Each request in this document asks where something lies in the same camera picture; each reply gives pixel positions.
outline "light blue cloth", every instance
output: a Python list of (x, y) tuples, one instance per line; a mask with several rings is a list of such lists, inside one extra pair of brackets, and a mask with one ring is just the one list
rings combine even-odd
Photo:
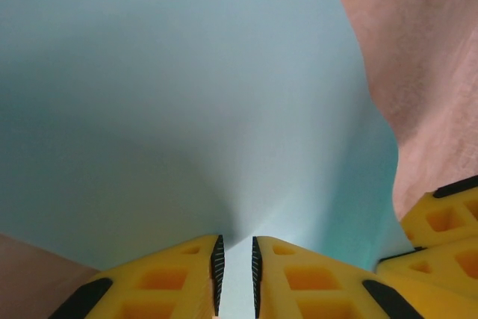
[[(0, 14), (0, 231), (100, 269), (207, 233), (236, 258), (273, 235), (366, 268), (408, 245), (397, 145), (339, 0)], [(226, 266), (224, 318), (252, 313), (249, 264)]]

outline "black edge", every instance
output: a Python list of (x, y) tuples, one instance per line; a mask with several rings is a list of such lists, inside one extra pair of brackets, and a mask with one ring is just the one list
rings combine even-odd
[(109, 278), (97, 279), (78, 288), (49, 319), (85, 319), (113, 285)]
[(423, 319), (398, 291), (376, 280), (366, 279), (362, 285), (390, 319)]
[(435, 198), (444, 198), (475, 187), (478, 187), (478, 175), (440, 187), (433, 193), (433, 196)]
[(257, 237), (252, 237), (252, 284), (254, 285), (255, 317), (261, 311), (262, 254)]
[(211, 277), (213, 282), (214, 313), (216, 316), (219, 315), (219, 304), (221, 301), (221, 292), (223, 290), (225, 266), (224, 239), (222, 235), (219, 235), (211, 254)]

